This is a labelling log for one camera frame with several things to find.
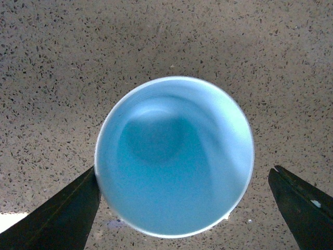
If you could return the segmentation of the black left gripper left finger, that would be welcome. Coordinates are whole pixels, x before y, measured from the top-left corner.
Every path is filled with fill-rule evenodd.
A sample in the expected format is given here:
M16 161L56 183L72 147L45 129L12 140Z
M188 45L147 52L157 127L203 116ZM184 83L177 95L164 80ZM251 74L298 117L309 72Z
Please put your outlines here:
M100 204L94 168L1 233L1 249L84 249Z

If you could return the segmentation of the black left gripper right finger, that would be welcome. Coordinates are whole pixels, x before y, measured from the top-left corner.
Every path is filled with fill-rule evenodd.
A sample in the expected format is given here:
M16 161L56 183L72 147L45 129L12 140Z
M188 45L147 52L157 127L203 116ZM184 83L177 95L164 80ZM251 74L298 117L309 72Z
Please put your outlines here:
M332 249L332 197L279 165L268 183L299 248Z

